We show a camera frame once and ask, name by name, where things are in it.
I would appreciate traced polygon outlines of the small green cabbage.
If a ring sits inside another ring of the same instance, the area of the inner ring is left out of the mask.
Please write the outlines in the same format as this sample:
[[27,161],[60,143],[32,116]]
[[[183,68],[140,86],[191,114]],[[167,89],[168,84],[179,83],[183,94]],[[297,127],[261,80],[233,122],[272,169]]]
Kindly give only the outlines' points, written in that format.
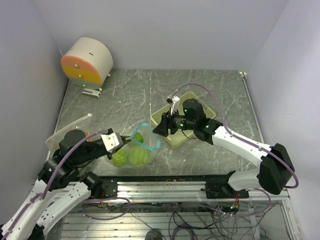
[[138,132],[132,138],[140,143],[144,142],[143,136]]

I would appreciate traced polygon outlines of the green custard apple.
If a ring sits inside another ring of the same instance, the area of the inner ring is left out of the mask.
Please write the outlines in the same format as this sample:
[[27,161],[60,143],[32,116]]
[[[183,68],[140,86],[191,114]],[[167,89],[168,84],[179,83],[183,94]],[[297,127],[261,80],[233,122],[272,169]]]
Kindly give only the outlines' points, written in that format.
[[112,164],[121,168],[128,164],[128,153],[125,149],[120,149],[112,155]]

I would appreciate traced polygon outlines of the clear blue-zipper plastic bag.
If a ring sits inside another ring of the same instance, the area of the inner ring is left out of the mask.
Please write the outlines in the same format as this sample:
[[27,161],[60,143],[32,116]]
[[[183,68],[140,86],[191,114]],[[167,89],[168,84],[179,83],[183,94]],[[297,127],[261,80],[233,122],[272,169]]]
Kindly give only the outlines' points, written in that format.
[[140,122],[128,137],[129,142],[108,162],[117,168],[139,168],[150,164],[161,148],[161,141],[150,124]]

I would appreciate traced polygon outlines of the light green cabbage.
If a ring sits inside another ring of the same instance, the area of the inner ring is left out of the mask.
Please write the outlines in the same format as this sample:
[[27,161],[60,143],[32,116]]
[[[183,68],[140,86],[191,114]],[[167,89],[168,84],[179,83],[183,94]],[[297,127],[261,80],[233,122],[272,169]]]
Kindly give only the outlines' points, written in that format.
[[151,151],[141,146],[134,146],[128,154],[128,162],[135,167],[142,167],[151,161]]

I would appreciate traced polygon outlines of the clear polka dot zip bag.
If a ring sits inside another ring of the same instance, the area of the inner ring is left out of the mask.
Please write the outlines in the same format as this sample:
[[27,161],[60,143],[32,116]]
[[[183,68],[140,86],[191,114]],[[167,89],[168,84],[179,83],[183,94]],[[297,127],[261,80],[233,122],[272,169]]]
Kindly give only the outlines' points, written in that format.
[[59,148],[59,142],[63,140],[63,138],[69,131],[81,130],[85,133],[85,136],[92,134],[93,133],[92,124],[93,124],[93,114],[88,113],[87,115],[71,122],[67,126],[58,130],[56,133],[54,133],[45,141],[45,144],[49,152],[53,154]]

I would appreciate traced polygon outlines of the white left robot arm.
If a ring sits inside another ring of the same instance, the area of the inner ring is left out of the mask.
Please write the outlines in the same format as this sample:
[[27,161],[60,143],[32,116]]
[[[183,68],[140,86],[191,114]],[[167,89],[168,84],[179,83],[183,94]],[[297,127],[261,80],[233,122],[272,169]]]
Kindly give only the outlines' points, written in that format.
[[82,165],[107,156],[111,158],[125,138],[112,129],[88,134],[82,129],[51,136],[53,147],[38,174],[34,187],[13,217],[0,227],[2,240],[42,240],[73,207],[104,194],[103,180],[93,172],[78,177]]

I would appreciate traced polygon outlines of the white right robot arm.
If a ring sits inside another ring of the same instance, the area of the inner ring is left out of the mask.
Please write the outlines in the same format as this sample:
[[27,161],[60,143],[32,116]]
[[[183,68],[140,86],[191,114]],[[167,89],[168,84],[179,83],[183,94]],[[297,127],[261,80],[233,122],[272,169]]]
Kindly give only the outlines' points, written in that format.
[[279,195],[287,188],[295,169],[284,145],[268,145],[229,130],[222,122],[208,118],[203,105],[194,98],[182,103],[183,114],[178,110],[179,97],[169,98],[167,102],[170,109],[162,113],[153,133],[168,137],[177,131],[193,131],[198,140],[232,151],[256,166],[255,170],[231,173],[220,186],[224,197],[231,198],[238,191],[254,188]]

